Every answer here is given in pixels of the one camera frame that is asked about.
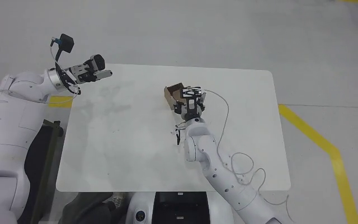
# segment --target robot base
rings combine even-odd
[[[217,192],[137,192],[126,224],[234,224],[231,206]]]

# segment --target white tabletop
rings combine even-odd
[[[113,76],[81,85],[72,106],[56,187],[61,192],[214,190],[197,162],[176,145],[165,86],[182,82],[221,94],[230,115],[220,148],[244,152],[263,167],[262,190],[291,186],[272,74],[269,71],[107,64]],[[208,93],[202,114],[220,137],[226,105]],[[247,158],[235,162],[246,169]],[[254,186],[262,182],[258,173]]]

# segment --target small cardboard box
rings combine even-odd
[[[166,98],[171,110],[174,110],[176,101],[186,103],[185,99],[180,98],[180,89],[184,88],[183,83],[178,83],[173,86],[166,86],[164,88],[164,97]]]

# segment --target yellow floor line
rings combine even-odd
[[[340,0],[341,2],[353,2],[358,3],[358,0]]]
[[[50,102],[58,102],[58,104],[49,104],[50,108],[70,108],[72,106],[71,96],[51,96]]]
[[[340,151],[331,142],[326,140],[316,130],[311,128],[304,120],[299,118],[292,110],[285,105],[279,105],[280,114],[291,124],[296,126],[309,139],[316,143],[321,149],[329,154],[333,172],[335,173],[338,190],[340,191],[343,208],[346,214],[348,224],[358,223],[358,214],[354,203],[353,194],[349,185],[346,170]]]

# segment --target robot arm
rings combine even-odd
[[[64,34],[55,40],[59,44],[57,61],[60,52],[69,53],[74,43]],[[0,83],[0,223],[16,223],[26,205],[30,182],[23,165],[27,150],[42,126],[49,96],[66,90],[81,94],[78,85],[112,75],[104,68],[105,61],[98,54],[67,69],[56,65],[56,69],[45,70],[43,74],[24,72],[3,78]]]
[[[185,156],[189,162],[200,163],[202,172],[213,188],[232,206],[246,224],[282,223],[276,218],[269,204],[260,193],[248,184],[244,176],[237,178],[230,170],[231,156],[216,151],[217,142],[210,133],[205,121],[200,118],[203,108],[202,93],[199,87],[184,88],[181,98],[186,99],[186,109],[181,110],[186,121]]]

